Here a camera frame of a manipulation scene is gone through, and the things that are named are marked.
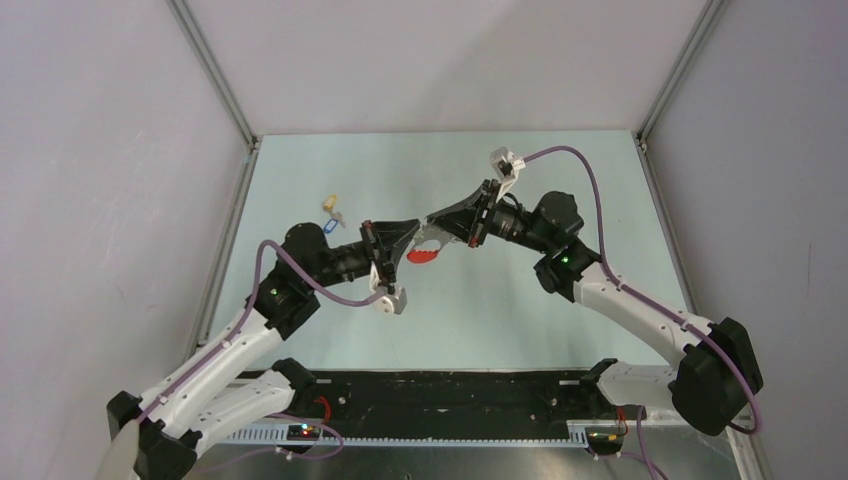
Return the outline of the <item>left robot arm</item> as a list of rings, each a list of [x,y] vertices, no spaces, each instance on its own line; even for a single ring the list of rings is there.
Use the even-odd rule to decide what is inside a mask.
[[[315,378],[292,358],[224,390],[290,339],[321,299],[400,314],[406,294],[397,270],[419,228],[417,219],[365,221],[358,241],[332,247],[322,227],[300,223],[281,243],[262,241],[252,290],[235,318],[155,386],[140,395],[121,391],[108,402],[111,445],[97,478],[182,479],[208,450],[253,422],[311,412]]]

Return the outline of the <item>key with yellow tag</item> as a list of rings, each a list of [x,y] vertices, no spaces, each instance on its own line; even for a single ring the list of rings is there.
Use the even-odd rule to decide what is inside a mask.
[[[335,211],[337,200],[338,198],[335,194],[329,195],[322,203],[322,209],[327,213],[333,213]]]

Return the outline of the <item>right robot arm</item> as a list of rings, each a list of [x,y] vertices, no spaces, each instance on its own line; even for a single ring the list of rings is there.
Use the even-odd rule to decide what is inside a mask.
[[[743,432],[736,417],[755,411],[762,374],[747,329],[727,317],[711,321],[639,292],[579,238],[584,225],[573,195],[550,191],[533,210],[494,180],[465,199],[431,213],[427,227],[470,248],[491,236],[541,253],[534,272],[541,287],[612,320],[668,364],[665,369],[617,361],[580,394],[583,409],[604,418],[623,405],[673,410],[703,434]]]

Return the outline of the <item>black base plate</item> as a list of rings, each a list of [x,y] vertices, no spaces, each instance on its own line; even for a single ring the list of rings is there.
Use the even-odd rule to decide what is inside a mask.
[[[317,370],[285,413],[344,437],[554,439],[569,422],[616,421],[583,370]]]

